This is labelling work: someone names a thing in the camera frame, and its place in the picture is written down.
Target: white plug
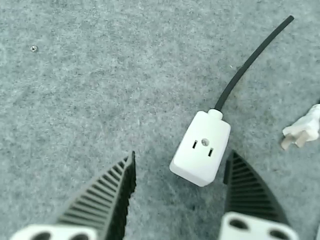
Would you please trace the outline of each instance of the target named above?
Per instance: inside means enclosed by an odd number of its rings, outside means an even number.
[[[285,136],[281,143],[282,148],[287,150],[292,143],[301,148],[306,142],[317,140],[319,138],[320,128],[319,119],[320,104],[316,104],[305,116],[299,118],[294,124],[282,130]]]
[[[222,117],[215,109],[197,112],[171,161],[171,172],[200,187],[214,181],[231,129]]]

